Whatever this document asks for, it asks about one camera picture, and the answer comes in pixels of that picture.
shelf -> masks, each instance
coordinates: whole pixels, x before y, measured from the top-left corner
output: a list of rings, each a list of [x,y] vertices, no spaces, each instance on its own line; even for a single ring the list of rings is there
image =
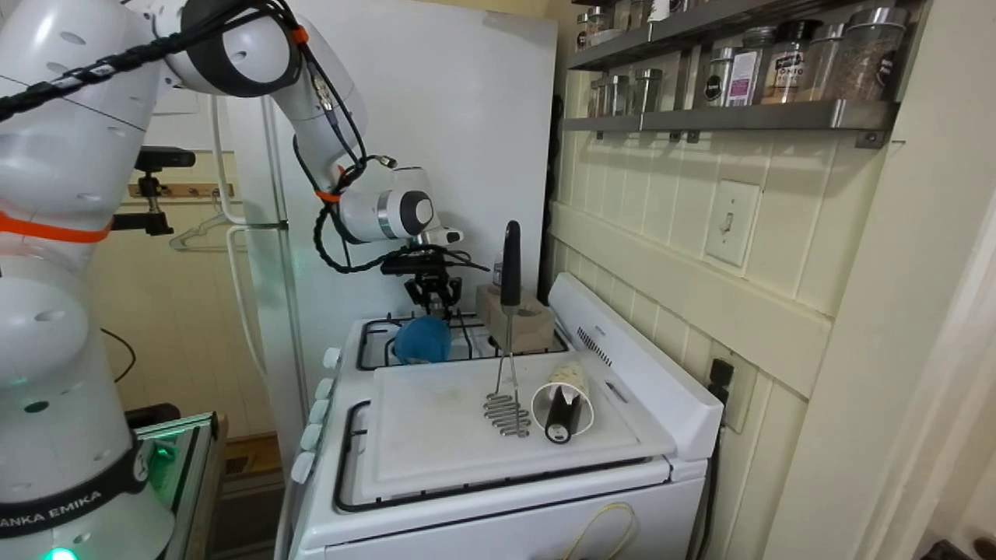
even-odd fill
[[[866,130],[859,145],[879,149],[894,125],[894,101],[793,101],[652,113],[646,117],[563,117],[563,130],[598,134],[696,134],[696,130]]]
[[[679,51],[710,38],[737,35],[753,25],[774,25],[791,14],[832,10],[841,4],[854,4],[854,0],[710,0],[696,10],[675,13],[663,23],[575,51],[570,64],[614,69],[614,64],[647,60],[654,54]]]

white stove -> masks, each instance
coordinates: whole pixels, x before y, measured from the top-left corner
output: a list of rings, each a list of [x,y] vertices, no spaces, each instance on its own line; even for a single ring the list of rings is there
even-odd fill
[[[519,354],[524,404],[570,361],[598,423],[570,444],[482,417],[496,345],[456,320],[451,361],[401,366],[401,320],[355,324],[317,385],[297,459],[291,558],[685,558],[720,402],[573,278],[550,292],[563,349]]]

tiled wall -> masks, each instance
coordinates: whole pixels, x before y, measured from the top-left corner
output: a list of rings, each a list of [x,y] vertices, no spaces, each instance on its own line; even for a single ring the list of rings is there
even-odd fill
[[[578,116],[585,75],[570,80],[568,113]],[[703,134],[696,142],[673,142],[670,137],[563,134],[562,184],[550,198],[554,271],[581,278],[702,379],[715,354],[751,359],[751,352],[766,354],[757,345],[791,349],[797,338],[724,337],[723,324],[696,310],[713,306],[713,292],[658,287],[663,267],[688,267],[691,287],[696,278],[710,287],[713,280],[732,283],[740,289],[737,298],[825,320],[822,337],[829,337],[880,167],[880,155],[855,149],[854,141],[851,134]],[[761,186],[745,267],[707,256],[720,180]],[[591,226],[609,234],[614,243],[581,237]],[[766,329],[764,318],[740,314],[732,308],[730,320]],[[746,423],[723,436],[724,459],[710,558],[764,554],[807,415],[814,382],[797,382],[793,361],[769,364],[774,369],[745,366],[753,376],[740,388]]]
[[[200,152],[197,167],[165,172],[161,184],[213,184],[213,173],[208,152]],[[143,212],[143,203],[128,198],[121,212]],[[165,214],[184,234],[213,217],[213,203],[165,203]],[[194,237],[187,251],[170,249],[169,237],[112,234],[91,265],[91,301],[99,325],[137,349],[137,366],[119,382],[126,408],[170,402],[184,415],[221,410],[231,436],[275,431],[242,341],[224,226]],[[128,352],[112,338],[107,349],[121,369]]]

